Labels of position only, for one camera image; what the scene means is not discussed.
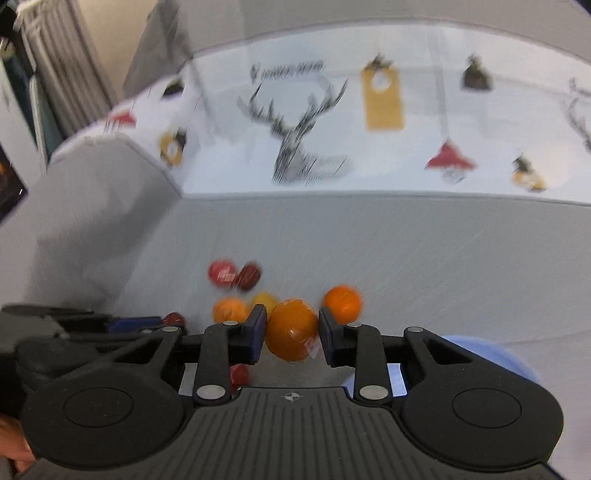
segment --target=orange fruit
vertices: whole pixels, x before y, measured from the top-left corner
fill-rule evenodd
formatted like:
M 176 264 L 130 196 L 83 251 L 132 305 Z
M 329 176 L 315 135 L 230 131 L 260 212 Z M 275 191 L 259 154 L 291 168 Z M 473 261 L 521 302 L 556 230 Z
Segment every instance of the orange fruit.
M 237 297 L 224 297 L 213 306 L 213 320 L 222 323 L 227 320 L 245 322 L 250 314 L 246 302 Z
M 339 285 L 326 293 L 322 306 L 330 308 L 338 323 L 347 325 L 359 318 L 363 300 L 357 289 L 349 285 Z
M 290 299 L 277 305 L 269 315 L 265 343 L 279 358 L 297 362 L 308 356 L 306 345 L 317 335 L 316 312 L 302 300 Z

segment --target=candy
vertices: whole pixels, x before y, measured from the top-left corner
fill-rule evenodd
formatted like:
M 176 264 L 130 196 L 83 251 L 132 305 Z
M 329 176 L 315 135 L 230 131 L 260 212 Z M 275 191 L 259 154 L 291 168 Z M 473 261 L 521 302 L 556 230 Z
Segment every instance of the candy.
M 242 291 L 252 290 L 261 279 L 261 267 L 255 262 L 248 262 L 234 278 L 234 285 Z
M 230 288 L 238 269 L 230 260 L 216 260 L 209 266 L 207 274 L 214 285 Z
M 318 335 L 316 312 L 299 299 L 277 305 L 267 321 L 265 343 L 274 355 L 288 362 L 308 357 Z

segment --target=patterned fabric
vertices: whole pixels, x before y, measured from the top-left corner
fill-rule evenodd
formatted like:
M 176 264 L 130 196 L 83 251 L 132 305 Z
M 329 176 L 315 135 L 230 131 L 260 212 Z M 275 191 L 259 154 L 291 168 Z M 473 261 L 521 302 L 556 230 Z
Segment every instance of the patterned fabric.
M 46 0 L 23 19 L 25 36 L 62 131 L 73 135 L 117 103 L 76 0 Z

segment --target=ball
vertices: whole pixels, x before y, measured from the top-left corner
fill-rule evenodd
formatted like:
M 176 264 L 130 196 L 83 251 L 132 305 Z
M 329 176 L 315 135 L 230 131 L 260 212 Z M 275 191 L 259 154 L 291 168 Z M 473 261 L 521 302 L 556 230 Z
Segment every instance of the ball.
M 213 321 L 223 323 L 227 320 L 235 320 L 238 323 L 243 323 L 247 320 L 250 312 L 244 300 L 237 297 L 224 297 L 213 306 Z
M 361 294 L 354 287 L 338 285 L 326 293 L 322 306 L 330 308 L 338 323 L 347 325 L 359 318 L 363 308 L 363 300 Z

